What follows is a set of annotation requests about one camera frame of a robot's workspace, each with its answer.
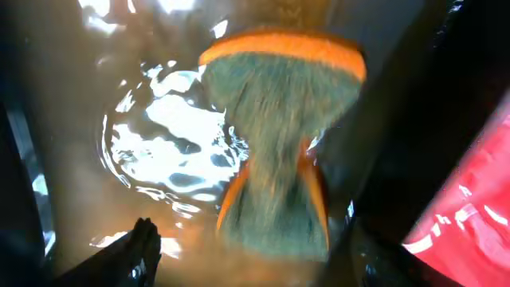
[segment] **red plastic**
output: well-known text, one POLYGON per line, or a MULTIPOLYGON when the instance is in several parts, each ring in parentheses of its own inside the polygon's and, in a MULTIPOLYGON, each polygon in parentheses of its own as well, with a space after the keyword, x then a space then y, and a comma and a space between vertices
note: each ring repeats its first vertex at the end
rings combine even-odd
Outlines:
POLYGON ((510 286, 510 104, 410 232, 404 247, 465 286, 510 286))

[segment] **black object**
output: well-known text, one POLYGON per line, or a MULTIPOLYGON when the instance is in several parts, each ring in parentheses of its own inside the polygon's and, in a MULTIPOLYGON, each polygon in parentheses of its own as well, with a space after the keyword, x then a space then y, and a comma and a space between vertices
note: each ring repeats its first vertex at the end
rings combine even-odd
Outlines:
MULTIPOLYGON (((340 138, 346 143, 336 142, 343 163, 351 165, 345 169, 358 171, 355 155, 363 151, 367 144, 363 141, 373 144, 371 140, 378 139, 368 124, 377 130, 381 122, 393 118, 381 144, 376 144, 370 172, 352 176, 342 185, 343 193, 333 195, 345 206, 347 220, 319 286, 458 285, 400 246, 510 86, 510 38, 504 15, 510 3, 454 4, 458 6, 450 12, 458 12, 456 19, 447 18, 447 25, 420 53, 410 53, 412 46, 398 48, 381 77, 368 87, 367 101, 352 116, 352 132, 340 138), (391 87, 409 79, 402 75, 407 73, 403 67, 418 63, 422 70, 410 78, 412 82, 391 87), (397 96, 405 99, 400 107, 390 104, 398 103, 397 96), (352 218, 347 215, 350 200, 352 218)), ((414 38, 421 28, 410 27, 402 41, 414 38)))
POLYGON ((0 286, 37 286, 45 250, 41 224, 1 101, 0 197, 0 286))
POLYGON ((150 219, 57 278, 54 286, 151 287, 161 254, 161 236, 150 219))

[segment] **water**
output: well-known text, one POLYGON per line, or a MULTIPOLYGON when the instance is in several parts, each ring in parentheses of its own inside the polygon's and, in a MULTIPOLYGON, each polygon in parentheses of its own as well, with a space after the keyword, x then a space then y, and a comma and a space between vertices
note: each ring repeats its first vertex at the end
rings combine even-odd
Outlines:
MULTIPOLYGON (((226 185, 249 147, 225 122, 225 111, 207 100, 206 66, 196 63, 201 49, 233 30, 233 20, 219 18, 203 31, 205 3, 148 3, 80 6, 87 31, 103 42, 96 69, 112 91, 96 129, 97 153, 122 185, 118 204, 131 198, 137 205, 129 205, 131 213, 150 216, 159 228, 158 285, 308 284, 321 263, 263 258, 215 236, 226 185)), ((299 21, 289 24, 302 25, 296 13, 299 21)), ((88 245, 103 248, 126 231, 107 228, 88 245)))
MULTIPOLYGON (((345 8, 337 17, 342 34, 363 36, 372 56, 369 72, 371 65, 380 70, 418 13, 403 2, 337 3, 345 8), (379 13, 381 7, 386 13, 379 13), (399 9, 406 12, 395 13, 399 9)), ((130 230, 138 217, 150 217, 163 237, 158 286, 309 283, 322 263, 269 260, 215 238, 225 185, 248 154, 236 128, 204 97, 204 67, 197 62, 217 38, 247 26, 322 27, 330 7, 327 0, 18 4, 31 128, 54 211, 57 275, 130 230)), ((374 126, 373 120, 365 123, 374 126)), ((339 218, 330 227, 341 230, 347 206, 354 207, 348 196, 337 200, 344 199, 338 191, 345 191, 338 187, 345 179, 361 182, 364 169, 339 166, 369 163, 362 155, 371 155, 366 151, 378 141, 365 140, 363 132, 370 129, 362 126, 352 133, 372 146, 357 144, 351 135, 348 142, 362 152, 338 152, 335 131, 325 136, 333 151, 323 158, 330 161, 325 170, 331 175, 331 216, 339 218)))

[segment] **red object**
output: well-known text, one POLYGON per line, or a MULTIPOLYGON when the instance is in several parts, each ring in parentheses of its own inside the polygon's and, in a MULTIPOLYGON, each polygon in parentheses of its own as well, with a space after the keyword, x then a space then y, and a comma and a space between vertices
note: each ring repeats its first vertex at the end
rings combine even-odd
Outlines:
POLYGON ((510 104, 499 112, 403 244, 465 286, 510 286, 510 104))

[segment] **murky water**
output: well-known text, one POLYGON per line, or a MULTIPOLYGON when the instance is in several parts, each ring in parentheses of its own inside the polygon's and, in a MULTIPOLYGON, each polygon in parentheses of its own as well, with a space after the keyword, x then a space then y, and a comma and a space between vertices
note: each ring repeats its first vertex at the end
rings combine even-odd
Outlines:
MULTIPOLYGON (((54 211, 56 274, 130 230, 137 218, 150 217, 163 237, 157 285, 309 283, 322 263, 269 260, 224 246, 214 236, 222 193, 246 160, 248 147, 236 128, 224 121, 222 111, 207 101, 200 81, 206 68, 197 66, 198 56, 216 39, 250 26, 323 29, 330 8, 341 6, 332 30, 358 41, 367 51, 370 81, 425 3, 48 0, 19 4, 16 17, 26 59, 26 87, 31 92, 28 105, 54 211)), ((386 94, 393 91, 387 88, 386 94)), ((382 95, 368 98, 365 106, 384 110, 389 97, 382 95)), ((378 145, 381 133, 371 131, 383 130, 375 124, 383 116, 375 110, 364 109, 364 119, 369 120, 347 133, 345 141, 359 150, 348 145, 342 150, 338 145, 341 140, 335 131, 346 131, 348 126, 329 132, 332 144, 323 158, 330 162, 324 169, 332 179, 330 215, 340 218, 337 222, 354 212, 343 188, 346 180, 347 187, 351 181, 349 188, 357 189, 378 145), (350 163, 361 164, 352 170, 350 163)), ((342 227, 335 221, 330 224, 333 234, 342 227)))
MULTIPOLYGON (((263 258, 215 237, 222 194, 249 150, 207 100, 206 66, 197 66, 199 54, 230 31, 306 25, 304 3, 260 1, 261 11, 245 21, 227 10, 239 15, 247 2, 80 0, 84 25, 101 43, 97 72, 113 88, 97 128, 98 156, 124 186, 119 204, 143 202, 159 228, 158 285, 306 285, 320 266, 263 258), (221 17, 206 13, 218 6, 221 17)), ((108 229, 89 245, 105 247, 125 232, 108 229)))

